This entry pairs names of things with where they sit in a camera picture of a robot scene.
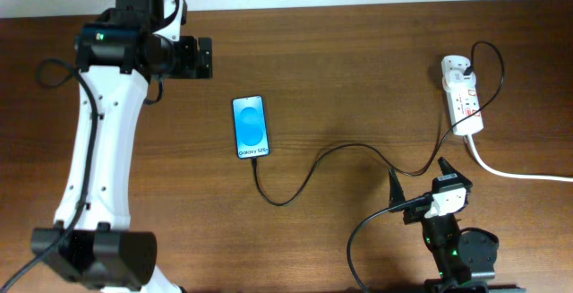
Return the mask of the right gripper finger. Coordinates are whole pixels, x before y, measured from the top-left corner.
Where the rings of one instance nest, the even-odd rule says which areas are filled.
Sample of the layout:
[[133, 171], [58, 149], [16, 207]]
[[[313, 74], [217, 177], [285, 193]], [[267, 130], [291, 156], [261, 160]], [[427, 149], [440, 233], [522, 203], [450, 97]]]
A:
[[443, 177], [451, 176], [455, 174], [455, 169], [448, 163], [444, 157], [438, 159], [438, 164]]
[[399, 183], [396, 170], [391, 168], [389, 170], [389, 207], [391, 212], [403, 211], [405, 208], [403, 204], [406, 202], [403, 188]]

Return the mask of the blue Galaxy smartphone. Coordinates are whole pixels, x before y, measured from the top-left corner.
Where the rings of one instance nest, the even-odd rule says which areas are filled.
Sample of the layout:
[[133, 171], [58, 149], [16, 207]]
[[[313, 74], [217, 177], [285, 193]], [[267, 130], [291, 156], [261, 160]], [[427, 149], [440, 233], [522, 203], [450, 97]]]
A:
[[237, 157], [251, 159], [270, 152], [263, 98], [260, 95], [232, 100]]

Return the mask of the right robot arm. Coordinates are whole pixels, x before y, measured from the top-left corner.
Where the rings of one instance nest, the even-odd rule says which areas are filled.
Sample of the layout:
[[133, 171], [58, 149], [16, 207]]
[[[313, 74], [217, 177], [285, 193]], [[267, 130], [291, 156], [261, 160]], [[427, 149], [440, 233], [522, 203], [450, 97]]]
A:
[[390, 170], [389, 207], [403, 213], [406, 225], [422, 225], [424, 244], [440, 275], [424, 282], [425, 292], [487, 292], [487, 282], [495, 278], [499, 239], [484, 229], [459, 227], [456, 214], [468, 205], [473, 183], [446, 159], [438, 163], [442, 175], [432, 180], [432, 189], [409, 201]]

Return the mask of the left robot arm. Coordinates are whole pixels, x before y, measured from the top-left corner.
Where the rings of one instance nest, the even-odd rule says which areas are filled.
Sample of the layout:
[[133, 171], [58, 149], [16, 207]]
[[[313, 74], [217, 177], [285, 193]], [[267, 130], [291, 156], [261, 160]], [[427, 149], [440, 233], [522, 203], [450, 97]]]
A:
[[209, 79], [212, 41], [185, 36], [185, 0], [115, 0], [83, 26], [66, 70], [80, 85], [70, 174], [53, 224], [30, 247], [63, 280], [102, 292], [177, 292], [157, 239], [130, 228], [135, 129], [153, 82]]

